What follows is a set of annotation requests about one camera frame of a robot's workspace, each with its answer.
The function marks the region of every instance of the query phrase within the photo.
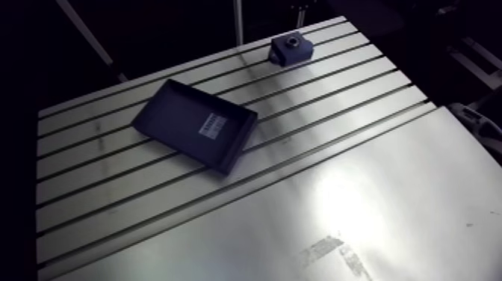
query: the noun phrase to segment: label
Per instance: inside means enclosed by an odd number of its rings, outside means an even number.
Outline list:
[[[205,120],[204,125],[199,130],[199,134],[204,135],[212,140],[216,140],[218,134],[226,123],[226,118],[217,116],[216,114],[209,114],[208,119]]]

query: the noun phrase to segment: vertical rod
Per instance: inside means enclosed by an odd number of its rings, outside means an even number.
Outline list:
[[[235,21],[235,37],[237,46],[244,44],[244,35],[242,27],[242,1],[234,0],[234,21]]]
[[[99,43],[99,41],[94,37],[94,34],[90,32],[90,29],[85,25],[85,22],[80,18],[77,12],[73,9],[72,5],[67,0],[56,0],[59,7],[68,16],[69,20],[72,21],[73,25],[80,31],[85,40],[90,44],[90,46],[98,53],[98,56],[105,62],[109,67],[112,66],[114,61],[111,59],[110,55],[106,52],[105,48]],[[117,78],[121,82],[128,81],[127,77],[123,73],[119,73]]]

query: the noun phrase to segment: black tray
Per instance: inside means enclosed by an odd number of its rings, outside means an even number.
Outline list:
[[[257,118],[254,111],[169,79],[132,125],[142,134],[228,174]]]

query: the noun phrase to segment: white label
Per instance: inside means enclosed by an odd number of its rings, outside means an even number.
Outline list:
[[[199,134],[216,140],[218,134],[226,123],[226,118],[217,116],[216,114],[209,114],[208,119],[205,120],[204,125],[199,130]]]

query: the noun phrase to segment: metal plate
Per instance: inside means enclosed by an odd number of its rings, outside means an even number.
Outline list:
[[[289,68],[265,62],[269,40],[261,40],[41,111],[40,279],[111,255],[434,109],[344,18],[300,32],[316,44],[314,56]],[[259,125],[230,176],[129,126],[167,77],[258,112]]]
[[[57,280],[499,280],[501,182],[441,108]]]

